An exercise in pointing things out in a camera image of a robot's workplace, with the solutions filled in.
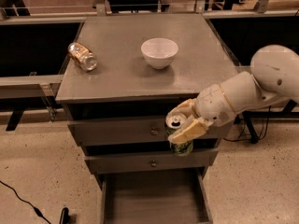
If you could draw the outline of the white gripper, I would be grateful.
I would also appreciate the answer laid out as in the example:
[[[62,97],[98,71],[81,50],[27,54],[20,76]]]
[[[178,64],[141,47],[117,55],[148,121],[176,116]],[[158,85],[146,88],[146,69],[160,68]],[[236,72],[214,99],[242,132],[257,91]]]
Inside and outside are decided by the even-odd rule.
[[[168,136],[168,141],[173,144],[183,144],[203,136],[210,126],[221,127],[233,121],[236,116],[220,85],[206,88],[195,100],[188,99],[180,103],[168,113],[168,116],[175,114],[183,114],[187,120]]]

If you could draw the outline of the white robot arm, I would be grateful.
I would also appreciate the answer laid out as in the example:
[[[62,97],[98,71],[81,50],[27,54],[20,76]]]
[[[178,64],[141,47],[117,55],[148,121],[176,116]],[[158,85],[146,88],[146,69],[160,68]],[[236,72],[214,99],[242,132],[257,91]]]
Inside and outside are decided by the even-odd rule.
[[[250,70],[200,91],[169,112],[187,120],[168,136],[177,145],[198,138],[211,126],[220,127],[236,115],[291,99],[299,102],[299,55],[280,45],[259,49]]]

